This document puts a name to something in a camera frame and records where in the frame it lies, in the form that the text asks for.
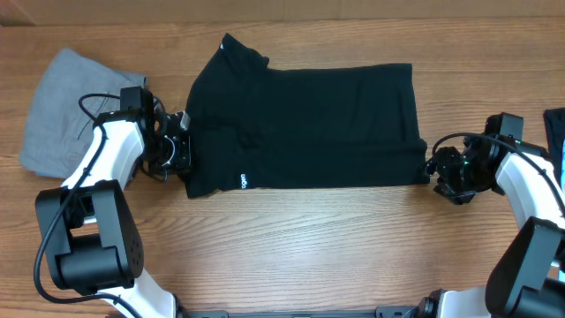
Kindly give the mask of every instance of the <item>gray fabric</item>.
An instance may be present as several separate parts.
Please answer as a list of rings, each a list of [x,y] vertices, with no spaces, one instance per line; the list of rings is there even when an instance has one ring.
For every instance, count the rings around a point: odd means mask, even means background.
[[[20,164],[41,176],[68,178],[93,138],[92,120],[80,110],[79,98],[90,93],[119,95],[120,88],[145,83],[144,75],[112,70],[71,49],[61,50],[35,90]],[[84,105],[95,116],[119,109],[119,101],[109,98],[88,98]]]

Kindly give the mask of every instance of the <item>beige wall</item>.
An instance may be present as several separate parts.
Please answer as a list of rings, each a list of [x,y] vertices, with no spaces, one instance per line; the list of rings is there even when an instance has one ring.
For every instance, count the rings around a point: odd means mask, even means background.
[[[8,25],[565,16],[565,0],[0,0]]]

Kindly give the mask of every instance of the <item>brown floor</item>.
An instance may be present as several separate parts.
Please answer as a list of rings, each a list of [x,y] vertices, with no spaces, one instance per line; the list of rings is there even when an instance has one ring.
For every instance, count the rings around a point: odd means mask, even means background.
[[[565,19],[0,29],[0,316],[112,312],[102,302],[49,304],[33,285],[34,198],[61,180],[22,170],[18,153],[50,59],[68,47],[145,73],[168,110],[181,110],[225,32],[271,57],[273,68],[413,63],[430,148],[448,133],[482,132],[502,111],[525,117],[524,139],[545,146],[543,110],[565,106]],[[190,309],[249,312],[417,304],[434,289],[485,284],[517,233],[508,199],[482,193],[456,207],[432,189],[252,190],[189,201],[180,182],[139,176],[125,193],[146,268],[164,289]],[[51,292],[72,295],[55,291],[46,267],[42,277]]]

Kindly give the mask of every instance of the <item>black cord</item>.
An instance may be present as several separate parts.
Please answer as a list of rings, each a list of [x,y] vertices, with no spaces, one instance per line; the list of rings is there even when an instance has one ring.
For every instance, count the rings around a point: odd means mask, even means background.
[[[435,157],[435,151],[437,150],[438,146],[443,141],[450,140],[450,139],[455,138],[455,137],[474,137],[474,138],[480,138],[482,140],[489,140],[492,143],[495,143],[499,146],[503,146],[503,147],[507,148],[508,150],[510,150],[511,152],[519,155],[522,159],[524,159],[527,163],[529,163],[530,166],[532,166],[533,169],[535,169],[541,175],[541,177],[547,182],[547,185],[551,189],[551,192],[554,194],[555,200],[557,201],[557,205],[559,206],[559,209],[561,210],[563,217],[565,217],[565,203],[563,203],[563,200],[561,199],[561,196],[559,195],[559,190],[557,189],[555,184],[552,182],[550,177],[547,176],[546,170],[539,168],[539,166],[535,162],[533,162],[533,160],[530,159],[530,157],[525,155],[522,151],[518,150],[516,147],[509,145],[508,143],[506,143],[502,140],[497,140],[494,137],[486,136],[484,134],[474,133],[474,132],[452,133],[450,135],[447,135],[447,136],[441,138],[440,140],[438,140],[438,142],[435,143],[435,145],[433,145],[432,157]]]
[[[88,94],[88,95],[84,95],[84,96],[80,97],[79,107],[93,121],[96,120],[96,117],[94,117],[82,104],[82,102],[85,99],[87,99],[88,97],[109,97],[109,98],[119,99],[118,96],[109,95],[109,94]],[[120,304],[123,308],[125,308],[128,312],[130,312],[130,314],[134,318],[142,318],[141,315],[139,315],[133,307],[131,307],[127,302],[125,302],[123,299],[119,298],[116,295],[112,295],[112,294],[108,294],[108,293],[98,293],[98,294],[95,294],[95,295],[89,295],[89,296],[83,296],[83,297],[77,297],[77,298],[71,298],[71,299],[60,299],[60,298],[56,298],[56,297],[49,295],[43,289],[43,286],[41,285],[41,276],[40,276],[41,259],[43,258],[43,254],[45,254],[45,249],[47,248],[47,244],[49,243],[49,239],[51,238],[51,235],[53,234],[53,231],[55,230],[57,223],[61,219],[61,216],[63,215],[64,210],[69,205],[69,203],[72,201],[72,198],[74,197],[74,195],[79,190],[80,185],[84,182],[84,180],[90,174],[90,171],[92,170],[94,164],[96,163],[96,160],[98,159],[98,157],[100,156],[100,153],[102,152],[102,149],[104,148],[104,145],[106,144],[106,139],[107,139],[106,130],[104,129],[103,125],[99,125],[99,127],[100,127],[100,130],[102,131],[102,140],[100,142],[100,146],[98,146],[98,148],[96,149],[96,152],[94,153],[94,156],[90,160],[90,163],[88,163],[88,165],[84,169],[84,172],[80,176],[79,180],[74,185],[74,187],[70,190],[70,192],[67,194],[66,198],[64,198],[63,203],[59,207],[59,210],[55,213],[55,216],[53,217],[53,220],[51,221],[51,224],[49,225],[47,231],[45,232],[45,236],[43,237],[43,240],[41,241],[41,244],[40,244],[39,249],[37,251],[37,255],[35,256],[35,264],[34,264],[35,289],[37,290],[37,292],[39,292],[39,294],[43,298],[45,298],[46,300],[48,300],[52,303],[56,303],[56,304],[75,304],[75,303],[80,303],[80,302],[94,300],[94,299],[109,299],[109,300],[112,300],[114,302],[114,304]]]

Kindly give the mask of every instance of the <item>black fabric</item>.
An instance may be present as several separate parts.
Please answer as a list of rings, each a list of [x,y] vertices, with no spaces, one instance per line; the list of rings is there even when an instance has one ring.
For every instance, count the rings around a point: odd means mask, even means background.
[[[555,167],[555,179],[558,184],[561,184],[561,163],[563,158],[563,141],[565,140],[565,108],[546,110],[544,112],[544,120],[546,122],[549,155]]]
[[[229,34],[192,86],[190,198],[236,188],[400,186],[420,169],[410,64],[278,71]]]

